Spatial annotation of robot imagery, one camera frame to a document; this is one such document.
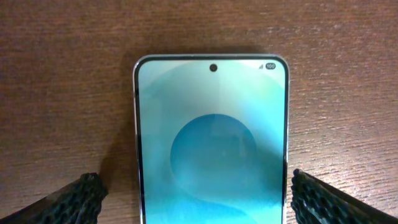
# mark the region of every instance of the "wood grain surface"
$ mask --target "wood grain surface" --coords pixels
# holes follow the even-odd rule
[[[0,217],[85,172],[139,223],[132,68],[146,54],[290,65],[295,168],[398,216],[398,1],[0,1]],[[287,223],[295,223],[287,207]]]

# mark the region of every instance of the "phone bezel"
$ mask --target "phone bezel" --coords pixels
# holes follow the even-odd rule
[[[146,224],[145,198],[144,198],[144,173],[142,168],[141,126],[139,116],[139,86],[138,74],[141,66],[153,60],[276,60],[285,68],[285,126],[284,126],[284,167],[282,178],[282,223],[286,222],[286,185],[289,143],[289,66],[279,55],[273,54],[175,54],[175,55],[146,55],[140,58],[134,66],[132,73],[134,121],[138,177],[140,188],[140,223]]]

